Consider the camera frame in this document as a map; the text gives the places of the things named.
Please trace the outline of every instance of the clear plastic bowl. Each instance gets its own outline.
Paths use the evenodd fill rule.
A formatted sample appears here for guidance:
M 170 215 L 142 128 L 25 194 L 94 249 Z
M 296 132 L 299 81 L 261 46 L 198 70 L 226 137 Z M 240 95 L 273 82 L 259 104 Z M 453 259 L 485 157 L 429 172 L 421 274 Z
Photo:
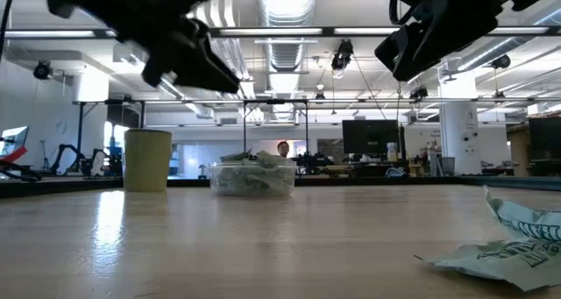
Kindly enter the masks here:
M 255 161 L 215 163 L 209 168 L 210 187 L 220 196 L 289 196 L 295 187 L 295 169 L 290 160 L 271 168 Z

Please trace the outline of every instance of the red object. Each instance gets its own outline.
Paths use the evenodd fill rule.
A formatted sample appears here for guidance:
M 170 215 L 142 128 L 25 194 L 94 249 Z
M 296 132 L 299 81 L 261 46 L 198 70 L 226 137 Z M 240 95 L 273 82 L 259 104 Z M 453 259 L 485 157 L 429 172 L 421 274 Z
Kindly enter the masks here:
M 0 157 L 0 159 L 5 160 L 7 162 L 13 163 L 15 160 L 21 158 L 25 153 L 27 153 L 27 149 L 22 146 L 18 148 L 16 151 L 4 156 Z

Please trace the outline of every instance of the wooden tabletop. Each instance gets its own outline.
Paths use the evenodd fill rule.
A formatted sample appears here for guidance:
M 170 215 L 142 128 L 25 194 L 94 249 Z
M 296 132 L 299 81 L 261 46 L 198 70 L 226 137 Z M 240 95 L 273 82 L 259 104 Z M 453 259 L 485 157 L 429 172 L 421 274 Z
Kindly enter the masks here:
M 536 208 L 556 192 L 493 189 Z M 79 192 L 0 204 L 2 298 L 559 298 L 437 272 L 507 238 L 479 187 L 297 188 L 289 198 Z

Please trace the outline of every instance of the computer monitor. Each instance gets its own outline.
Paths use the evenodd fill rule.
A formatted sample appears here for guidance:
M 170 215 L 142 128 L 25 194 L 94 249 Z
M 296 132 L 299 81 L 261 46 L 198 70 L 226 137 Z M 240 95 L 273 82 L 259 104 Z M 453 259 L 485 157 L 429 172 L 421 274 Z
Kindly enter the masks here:
M 399 143 L 397 120 L 344 120 L 344 152 L 386 153 L 387 144 Z
M 3 141 L 0 141 L 0 157 L 10 155 L 20 147 L 24 146 L 28 131 L 28 126 L 3 131 Z
M 561 117 L 530 118 L 529 142 L 534 151 L 561 150 Z

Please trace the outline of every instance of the monitor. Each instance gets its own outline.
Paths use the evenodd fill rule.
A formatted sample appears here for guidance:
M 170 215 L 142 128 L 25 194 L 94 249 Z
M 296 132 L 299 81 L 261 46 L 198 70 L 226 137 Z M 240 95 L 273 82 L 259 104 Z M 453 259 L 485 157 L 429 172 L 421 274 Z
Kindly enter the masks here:
M 529 140 L 534 151 L 561 150 L 561 117 L 530 118 Z
M 3 141 L 0 141 L 0 157 L 10 155 L 20 147 L 24 146 L 28 131 L 28 126 L 3 131 Z
M 399 143 L 397 120 L 344 120 L 343 148 L 349 153 L 386 153 L 387 144 Z

